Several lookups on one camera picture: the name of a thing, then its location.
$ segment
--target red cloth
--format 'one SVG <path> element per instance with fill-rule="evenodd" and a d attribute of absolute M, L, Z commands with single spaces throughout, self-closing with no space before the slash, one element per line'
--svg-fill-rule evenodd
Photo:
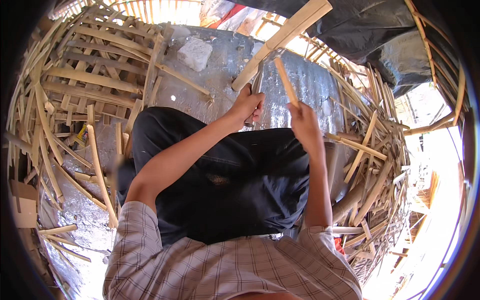
<path fill-rule="evenodd" d="M 230 19 L 231 17 L 233 17 L 236 13 L 238 13 L 239 11 L 241 11 L 242 9 L 244 9 L 246 6 L 245 5 L 240 5 L 240 4 L 235 4 L 235 6 L 229 11 L 227 12 L 226 15 L 224 15 L 220 20 L 216 21 L 215 23 L 211 24 L 210 26 L 208 26 L 208 28 L 213 28 L 213 29 L 217 29 L 217 27 L 220 26 L 220 24 L 222 24 L 223 22 L 225 22 L 226 20 Z"/>
<path fill-rule="evenodd" d="M 343 256 L 345 256 L 345 251 L 342 248 L 342 238 L 334 238 L 335 241 L 335 249 L 340 252 Z"/>

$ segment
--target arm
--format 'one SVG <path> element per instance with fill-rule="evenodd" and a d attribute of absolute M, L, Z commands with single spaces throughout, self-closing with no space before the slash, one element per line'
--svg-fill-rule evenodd
<path fill-rule="evenodd" d="M 310 185 L 305 208 L 305 224 L 307 227 L 331 226 L 333 217 L 324 139 L 313 109 L 304 103 L 299 104 L 300 108 L 296 108 L 289 103 L 288 109 L 292 115 L 293 133 L 310 157 Z"/>
<path fill-rule="evenodd" d="M 223 117 L 150 159 L 133 179 L 125 202 L 140 201 L 156 212 L 156 196 L 185 174 L 221 139 L 241 129 L 243 121 L 251 114 L 253 120 L 258 121 L 264 99 L 263 93 L 250 95 L 250 85 L 246 85 L 233 107 Z"/>

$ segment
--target hand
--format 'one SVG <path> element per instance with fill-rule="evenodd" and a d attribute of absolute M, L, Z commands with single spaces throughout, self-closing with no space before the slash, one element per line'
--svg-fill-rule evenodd
<path fill-rule="evenodd" d="M 292 115 L 291 125 L 295 137 L 311 158 L 318 157 L 324 149 L 324 138 L 318 127 L 317 115 L 303 102 L 299 102 L 300 108 L 291 103 L 287 103 L 287 107 Z"/>
<path fill-rule="evenodd" d="M 244 121 L 250 115 L 253 115 L 254 122 L 260 121 L 260 115 L 264 110 L 265 94 L 251 95 L 251 88 L 251 84 L 246 84 L 240 91 L 232 108 L 224 115 L 225 118 L 230 118 L 233 121 L 235 130 L 242 129 Z"/>

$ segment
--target concrete floor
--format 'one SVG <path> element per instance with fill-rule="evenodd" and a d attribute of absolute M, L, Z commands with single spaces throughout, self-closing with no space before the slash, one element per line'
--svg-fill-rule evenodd
<path fill-rule="evenodd" d="M 237 76 L 247 61 L 252 58 L 254 43 L 259 41 L 230 31 L 186 27 L 190 30 L 191 36 L 208 41 L 213 47 L 206 69 L 196 72 L 176 60 L 176 52 L 183 45 L 185 38 L 174 41 L 163 62 L 210 90 L 213 102 L 209 103 L 208 97 L 177 78 L 160 74 L 164 77 L 156 95 L 156 106 L 176 108 L 205 123 L 210 123 L 228 111 L 235 101 L 238 92 L 231 89 L 232 78 Z M 282 60 L 293 86 L 296 87 L 299 100 L 314 108 L 322 131 L 331 133 L 343 131 L 342 111 L 337 104 L 328 99 L 329 96 L 338 99 L 336 82 L 330 73 L 291 52 L 286 52 Z M 262 120 L 253 129 L 244 128 L 244 130 L 289 127 L 290 115 L 286 108 L 288 97 L 273 64 L 264 66 L 261 92 L 266 94 Z M 112 118 L 108 126 L 104 126 L 102 120 L 96 125 L 100 160 L 103 166 L 106 166 L 116 153 L 115 124 L 118 121 L 122 122 L 123 126 L 126 123 L 125 120 Z M 347 163 L 347 157 L 352 153 L 351 149 L 343 145 L 338 147 L 339 156 L 331 193 L 332 199 L 341 199 L 346 192 L 342 168 Z M 79 154 L 84 155 L 88 161 L 92 161 L 89 147 L 79 151 Z M 64 159 L 64 166 L 71 174 L 74 171 L 93 173 L 70 156 L 65 156 Z M 88 263 L 65 254 L 67 261 L 58 251 L 47 245 L 49 259 L 71 299 L 101 299 L 106 263 L 116 231 L 107 227 L 107 212 L 102 211 L 80 194 L 59 172 L 56 176 L 66 198 L 64 209 L 61 212 L 52 210 L 45 199 L 47 196 L 43 194 L 39 208 L 41 222 L 46 227 L 76 223 L 78 230 L 71 232 L 70 235 L 64 234 L 64 238 L 76 242 L 81 248 L 68 245 L 66 247 L 89 257 L 92 262 Z M 84 181 L 80 183 L 101 199 L 100 190 L 96 184 Z"/>

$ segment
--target plaid shirt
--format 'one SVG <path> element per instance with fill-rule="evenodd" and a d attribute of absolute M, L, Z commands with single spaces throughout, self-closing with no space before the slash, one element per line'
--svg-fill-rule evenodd
<path fill-rule="evenodd" d="M 298 241 L 249 237 L 205 245 L 183 238 L 163 249 L 152 209 L 137 201 L 122 207 L 105 299 L 226 300 L 286 291 L 304 299 L 362 299 L 331 227 L 302 230 Z"/>

